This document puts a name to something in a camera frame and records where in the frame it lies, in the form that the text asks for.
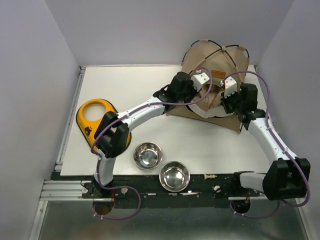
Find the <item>gray wall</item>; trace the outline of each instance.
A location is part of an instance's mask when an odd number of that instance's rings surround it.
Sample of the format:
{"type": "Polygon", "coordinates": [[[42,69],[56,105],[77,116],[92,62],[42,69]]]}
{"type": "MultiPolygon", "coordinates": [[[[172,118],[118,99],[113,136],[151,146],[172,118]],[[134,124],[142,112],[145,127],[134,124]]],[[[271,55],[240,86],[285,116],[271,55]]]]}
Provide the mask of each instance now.
{"type": "Polygon", "coordinates": [[[279,134],[311,163],[306,211],[320,237],[320,2],[296,0],[258,65],[271,90],[279,134]]]}
{"type": "Polygon", "coordinates": [[[257,64],[293,0],[45,0],[80,65],[180,64],[189,45],[241,44],[257,64]]]}
{"type": "Polygon", "coordinates": [[[79,68],[43,0],[0,3],[0,239],[29,237],[79,68]]]}

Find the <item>stainless steel bowl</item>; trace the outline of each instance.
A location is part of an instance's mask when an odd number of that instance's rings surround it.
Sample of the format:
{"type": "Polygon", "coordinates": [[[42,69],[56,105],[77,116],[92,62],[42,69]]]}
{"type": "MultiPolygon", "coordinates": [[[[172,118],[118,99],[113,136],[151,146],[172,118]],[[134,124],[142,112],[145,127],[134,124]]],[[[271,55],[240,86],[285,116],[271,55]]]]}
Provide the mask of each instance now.
{"type": "Polygon", "coordinates": [[[135,164],[144,170],[154,169],[162,160],[160,147],[153,142],[144,142],[133,153],[135,164]]]}
{"type": "Polygon", "coordinates": [[[161,185],[170,192],[180,192],[190,181],[190,173],[185,165],[178,161],[168,162],[159,173],[161,185]]]}

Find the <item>purple cable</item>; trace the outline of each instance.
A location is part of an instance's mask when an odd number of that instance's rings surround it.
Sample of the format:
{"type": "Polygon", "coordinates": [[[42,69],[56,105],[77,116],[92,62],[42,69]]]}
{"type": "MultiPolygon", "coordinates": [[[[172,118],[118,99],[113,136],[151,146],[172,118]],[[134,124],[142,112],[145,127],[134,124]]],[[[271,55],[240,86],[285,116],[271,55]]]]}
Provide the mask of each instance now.
{"type": "Polygon", "coordinates": [[[290,202],[288,202],[286,200],[282,200],[282,201],[285,204],[288,204],[288,205],[290,205],[292,207],[302,207],[302,206],[306,205],[310,200],[310,195],[311,195],[310,186],[309,186],[308,180],[307,180],[304,172],[302,171],[301,167],[298,165],[298,163],[295,160],[295,158],[293,156],[291,156],[286,151],[285,147],[282,145],[280,140],[277,138],[277,136],[275,135],[274,131],[270,128],[269,121],[268,121],[268,119],[269,119],[269,108],[270,108],[270,89],[269,89],[269,86],[268,86],[267,82],[261,76],[259,76],[257,73],[255,73],[254,71],[237,71],[237,72],[231,73],[228,76],[226,76],[223,81],[225,81],[227,78],[229,78],[229,77],[231,77],[231,76],[233,76],[235,74],[242,74],[242,73],[249,73],[249,74],[256,75],[264,83],[264,85],[266,87],[267,100],[266,100],[266,110],[265,110],[265,125],[266,125],[268,131],[270,132],[271,136],[273,137],[273,139],[276,141],[276,143],[280,146],[281,150],[284,152],[284,154],[287,155],[287,157],[293,162],[294,166],[296,167],[296,169],[300,173],[300,175],[301,175],[301,177],[303,179],[303,182],[305,184],[305,187],[306,187],[306,198],[302,203],[292,204],[292,203],[290,203],[290,202]]]}
{"type": "MultiPolygon", "coordinates": [[[[132,115],[134,114],[135,112],[141,110],[141,109],[144,109],[144,108],[147,108],[149,106],[153,106],[153,105],[171,105],[171,106],[188,106],[188,105],[192,105],[192,104],[196,104],[200,101],[202,101],[206,96],[208,96],[208,94],[210,93],[211,89],[212,89],[212,85],[213,85],[213,80],[212,80],[212,75],[211,75],[211,72],[209,71],[209,69],[207,69],[206,67],[199,67],[199,69],[203,69],[205,70],[206,72],[208,72],[208,75],[209,75],[209,78],[210,78],[210,85],[209,85],[209,88],[208,88],[208,91],[205,93],[205,95],[203,97],[201,97],[200,99],[198,99],[197,101],[192,101],[192,102],[188,102],[188,103],[174,103],[174,102],[162,102],[162,101],[159,101],[159,102],[152,102],[150,104],[145,104],[145,105],[142,105],[134,110],[132,110],[131,112],[128,113],[128,115],[132,115]]],[[[101,138],[101,136],[103,134],[105,134],[105,132],[110,129],[114,124],[122,121],[123,119],[127,118],[128,115],[124,115],[120,118],[118,118],[117,120],[113,121],[112,123],[110,123],[108,126],[105,127],[105,129],[103,129],[100,134],[96,137],[96,139],[94,140],[91,148],[90,148],[90,151],[91,153],[99,156],[100,158],[102,157],[98,152],[96,152],[94,150],[97,142],[99,141],[99,139],[101,138]]],[[[140,197],[140,194],[139,192],[132,186],[115,186],[115,187],[105,187],[102,182],[101,182],[101,179],[100,179],[100,172],[99,172],[99,167],[100,167],[100,160],[98,160],[98,163],[96,165],[96,175],[97,175],[97,181],[100,185],[100,187],[102,189],[106,189],[106,190],[115,190],[115,189],[121,189],[121,188],[128,188],[128,189],[131,189],[133,191],[135,191],[135,193],[137,194],[138,196],[138,207],[136,208],[136,210],[128,215],[128,216],[125,216],[125,217],[107,217],[107,216],[103,216],[103,215],[99,215],[96,213],[96,210],[95,210],[95,206],[93,206],[93,210],[94,210],[94,214],[97,215],[98,217],[100,218],[103,218],[103,219],[110,219],[110,220],[124,220],[124,219],[128,219],[128,218],[131,218],[132,216],[134,216],[135,214],[138,213],[139,209],[140,209],[140,206],[141,206],[141,197],[140,197]]]]}
{"type": "Polygon", "coordinates": [[[100,179],[100,172],[99,172],[99,167],[100,167],[100,162],[101,161],[98,161],[98,163],[97,163],[97,165],[96,165],[96,174],[97,174],[97,180],[98,180],[98,183],[99,183],[99,185],[100,185],[100,187],[102,188],[102,189],[106,189],[106,190],[116,190],[116,189],[122,189],[122,188],[127,188],[127,189],[131,189],[131,190],[133,190],[133,191],[135,191],[135,193],[137,194],[137,196],[138,196],[138,207],[136,208],[136,210],[133,212],[133,213],[131,213],[130,215],[128,215],[128,216],[121,216],[121,217],[116,217],[116,216],[110,216],[110,217],[108,217],[108,216],[103,216],[103,215],[99,215],[99,214],[97,214],[97,212],[96,212],[96,206],[95,205],[93,205],[93,210],[94,210],[94,214],[96,214],[98,217],[100,217],[100,218],[103,218],[103,219],[110,219],[110,220],[124,220],[124,219],[129,219],[129,218],[131,218],[132,216],[134,216],[134,215],[136,215],[138,212],[139,212],[139,209],[140,209],[140,206],[141,206],[141,196],[140,196],[140,194],[139,194],[139,192],[137,191],[137,189],[135,189],[134,187],[132,187],[132,186],[114,186],[114,187],[105,187],[105,186],[103,186],[103,184],[102,184],[102,182],[101,182],[101,179],[100,179]]]}
{"type": "Polygon", "coordinates": [[[278,207],[272,213],[270,213],[266,216],[251,216],[251,215],[241,214],[235,210],[233,201],[230,201],[229,206],[230,206],[230,209],[232,210],[233,214],[235,214],[235,215],[238,215],[238,216],[241,216],[244,218],[248,218],[248,219],[267,219],[267,218],[274,216],[276,213],[278,213],[278,211],[281,209],[281,202],[279,202],[278,207]]]}

